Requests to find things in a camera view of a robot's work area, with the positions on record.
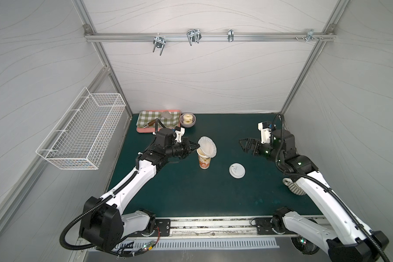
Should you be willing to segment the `printed milk tea cup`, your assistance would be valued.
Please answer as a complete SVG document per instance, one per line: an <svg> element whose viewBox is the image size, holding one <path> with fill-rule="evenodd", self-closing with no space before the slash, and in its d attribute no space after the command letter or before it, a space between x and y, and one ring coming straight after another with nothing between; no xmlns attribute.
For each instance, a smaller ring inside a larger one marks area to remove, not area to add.
<svg viewBox="0 0 393 262"><path fill-rule="evenodd" d="M198 154L198 161L199 161L199 166L202 169L208 169L211 163L211 158L206 156L202 150L199 148L197 149L197 154Z"/></svg>

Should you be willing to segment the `white plastic cup lid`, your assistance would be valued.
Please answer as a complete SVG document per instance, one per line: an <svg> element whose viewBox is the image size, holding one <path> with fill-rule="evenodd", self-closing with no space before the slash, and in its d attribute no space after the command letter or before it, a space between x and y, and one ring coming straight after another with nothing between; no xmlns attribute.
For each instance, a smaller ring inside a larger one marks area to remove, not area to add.
<svg viewBox="0 0 393 262"><path fill-rule="evenodd" d="M244 177L246 170L240 163L234 163L229 167L230 175L235 179L241 179Z"/></svg>

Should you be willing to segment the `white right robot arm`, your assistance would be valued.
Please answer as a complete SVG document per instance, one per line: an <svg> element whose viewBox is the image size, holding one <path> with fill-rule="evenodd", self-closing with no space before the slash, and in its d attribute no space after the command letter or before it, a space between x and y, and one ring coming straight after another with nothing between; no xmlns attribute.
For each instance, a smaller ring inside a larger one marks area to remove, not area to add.
<svg viewBox="0 0 393 262"><path fill-rule="evenodd" d="M329 186L318 167L306 156L300 155L295 137L284 129L261 131L260 139L240 139L245 153L262 156L275 162L290 182L315 203L330 227L326 228L298 214L289 207L275 211L268 225L278 235L294 233L294 247L301 253L313 250L327 253L333 262L387 262L384 250L389 244L382 231L375 231L364 223Z"/></svg>

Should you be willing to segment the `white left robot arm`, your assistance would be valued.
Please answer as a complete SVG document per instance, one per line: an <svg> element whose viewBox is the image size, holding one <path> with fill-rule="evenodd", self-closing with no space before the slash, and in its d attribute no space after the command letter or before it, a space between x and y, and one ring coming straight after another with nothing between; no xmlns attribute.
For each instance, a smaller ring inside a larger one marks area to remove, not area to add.
<svg viewBox="0 0 393 262"><path fill-rule="evenodd" d="M135 167L117 185L84 205L79 236L92 246L112 251L127 236L142 232L152 235L156 216L146 210L123 215L127 205L171 158L185 159L200 145L183 136L184 130L161 128L152 143L135 160Z"/></svg>

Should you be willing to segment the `pale yellow food in bowl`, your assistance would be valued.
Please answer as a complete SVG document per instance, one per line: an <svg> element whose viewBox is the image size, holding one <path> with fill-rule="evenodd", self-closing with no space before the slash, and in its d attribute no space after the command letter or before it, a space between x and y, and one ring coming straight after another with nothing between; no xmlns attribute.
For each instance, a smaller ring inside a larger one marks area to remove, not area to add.
<svg viewBox="0 0 393 262"><path fill-rule="evenodd" d="M194 116L192 114L183 114L182 119L183 123L191 124L193 122Z"/></svg>

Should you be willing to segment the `grey ceramic bowl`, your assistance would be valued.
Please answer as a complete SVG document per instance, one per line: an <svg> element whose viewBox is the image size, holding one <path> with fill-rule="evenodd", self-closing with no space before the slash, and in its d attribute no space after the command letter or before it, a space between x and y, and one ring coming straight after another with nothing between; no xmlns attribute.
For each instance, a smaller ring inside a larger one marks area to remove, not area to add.
<svg viewBox="0 0 393 262"><path fill-rule="evenodd" d="M180 125L184 128L191 128L195 125L196 116L192 113L184 113L180 116Z"/></svg>

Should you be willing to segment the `pink tray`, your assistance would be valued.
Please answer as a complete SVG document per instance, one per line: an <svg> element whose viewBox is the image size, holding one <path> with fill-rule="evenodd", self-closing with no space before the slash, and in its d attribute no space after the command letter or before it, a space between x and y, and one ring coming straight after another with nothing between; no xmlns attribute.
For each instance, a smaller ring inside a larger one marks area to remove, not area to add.
<svg viewBox="0 0 393 262"><path fill-rule="evenodd" d="M148 123L158 118L167 128L180 126L180 110L145 110L138 115L136 130L138 133L152 133L155 131L155 125L147 126Z"/></svg>

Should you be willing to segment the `striped grey cloth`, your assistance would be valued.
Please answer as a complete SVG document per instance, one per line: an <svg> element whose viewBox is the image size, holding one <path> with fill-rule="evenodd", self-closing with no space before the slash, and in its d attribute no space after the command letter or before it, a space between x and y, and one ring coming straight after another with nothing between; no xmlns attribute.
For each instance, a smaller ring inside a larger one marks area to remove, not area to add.
<svg viewBox="0 0 393 262"><path fill-rule="evenodd" d="M297 186L290 178L284 178L282 180L283 184L288 187L288 189L295 195L303 196L306 192Z"/></svg>

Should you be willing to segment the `metal hook clamp left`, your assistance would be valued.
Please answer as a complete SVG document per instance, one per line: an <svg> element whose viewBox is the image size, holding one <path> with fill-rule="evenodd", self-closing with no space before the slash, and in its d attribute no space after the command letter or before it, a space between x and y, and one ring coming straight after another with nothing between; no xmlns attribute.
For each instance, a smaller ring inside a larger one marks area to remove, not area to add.
<svg viewBox="0 0 393 262"><path fill-rule="evenodd" d="M165 48L165 45L166 45L166 41L163 37L161 37L161 36L154 37L152 52L155 52L156 49L159 49L159 55L161 56L163 53L163 50Z"/></svg>

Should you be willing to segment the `metal hook clamp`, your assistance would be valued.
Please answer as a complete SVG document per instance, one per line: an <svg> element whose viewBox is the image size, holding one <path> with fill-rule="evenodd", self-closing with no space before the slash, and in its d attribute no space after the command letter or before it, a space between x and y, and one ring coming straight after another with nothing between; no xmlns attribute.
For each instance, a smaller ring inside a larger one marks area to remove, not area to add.
<svg viewBox="0 0 393 262"><path fill-rule="evenodd" d="M154 37L152 52L155 52L156 49L159 49L159 55L161 56L163 53L163 50L165 48L165 45L166 45L166 41L163 37L161 37L161 36Z"/></svg>
<svg viewBox="0 0 393 262"><path fill-rule="evenodd" d="M187 31L186 36L190 46L192 46L193 43L199 44L202 38L200 29L190 29L189 31Z"/></svg>

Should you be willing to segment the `metal hook clamp middle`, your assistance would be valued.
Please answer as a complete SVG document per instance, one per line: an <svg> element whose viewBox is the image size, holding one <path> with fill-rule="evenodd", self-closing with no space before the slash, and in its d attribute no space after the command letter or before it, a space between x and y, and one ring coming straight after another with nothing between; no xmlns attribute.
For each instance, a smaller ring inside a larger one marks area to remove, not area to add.
<svg viewBox="0 0 393 262"><path fill-rule="evenodd" d="M202 38L200 29L190 29L189 31L187 31L186 36L190 46L192 46L193 43L199 44Z"/></svg>

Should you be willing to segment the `wooden handled knife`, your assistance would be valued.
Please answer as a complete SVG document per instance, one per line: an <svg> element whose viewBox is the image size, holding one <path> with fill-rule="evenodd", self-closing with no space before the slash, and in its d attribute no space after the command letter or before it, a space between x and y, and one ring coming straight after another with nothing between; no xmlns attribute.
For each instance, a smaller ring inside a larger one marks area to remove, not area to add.
<svg viewBox="0 0 393 262"><path fill-rule="evenodd" d="M144 125L144 128L150 128L152 126L154 126L155 129L158 129L159 127L162 127L162 128L166 127L160 118L156 118L156 119L148 122L147 124Z"/></svg>

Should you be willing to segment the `metal base rail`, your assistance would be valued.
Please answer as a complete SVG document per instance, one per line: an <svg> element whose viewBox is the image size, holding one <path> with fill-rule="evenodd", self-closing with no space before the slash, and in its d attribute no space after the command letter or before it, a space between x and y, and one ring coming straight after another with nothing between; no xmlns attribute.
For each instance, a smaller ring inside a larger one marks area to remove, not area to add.
<svg viewBox="0 0 393 262"><path fill-rule="evenodd" d="M272 230L271 216L161 217L158 224L162 239L299 237L286 230Z"/></svg>

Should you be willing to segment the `metal bracket clamp right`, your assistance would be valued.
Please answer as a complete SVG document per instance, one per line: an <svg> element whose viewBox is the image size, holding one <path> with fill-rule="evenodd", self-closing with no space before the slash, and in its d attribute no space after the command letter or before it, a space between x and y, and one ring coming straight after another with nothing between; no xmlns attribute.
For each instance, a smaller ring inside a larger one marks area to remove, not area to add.
<svg viewBox="0 0 393 262"><path fill-rule="evenodd" d="M294 39L297 40L297 41L303 41L303 42L305 42L305 43L308 43L308 42L310 42L310 41L319 42L319 41L323 41L323 40L324 40L323 37L317 37L317 36L315 36L315 32L314 32L313 29L310 29L310 30L306 33L305 36L303 36L303 37L301 37L301 38L295 37Z"/></svg>

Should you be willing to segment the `aluminium crossbar rail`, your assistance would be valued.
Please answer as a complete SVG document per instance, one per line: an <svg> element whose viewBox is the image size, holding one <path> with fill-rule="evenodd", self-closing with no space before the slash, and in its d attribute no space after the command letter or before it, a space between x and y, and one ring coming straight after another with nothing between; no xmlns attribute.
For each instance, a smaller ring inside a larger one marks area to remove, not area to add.
<svg viewBox="0 0 393 262"><path fill-rule="evenodd" d="M200 42L225 42L228 43L228 32L222 33L201 33ZM297 41L295 37L303 37L306 32L301 33L238 33L234 32L233 42L271 42L271 41ZM154 37L161 36L167 43L188 42L186 33L95 33L85 36L88 42L136 42L151 43ZM317 33L315 36L323 37L323 41L333 41L337 37L335 34Z"/></svg>

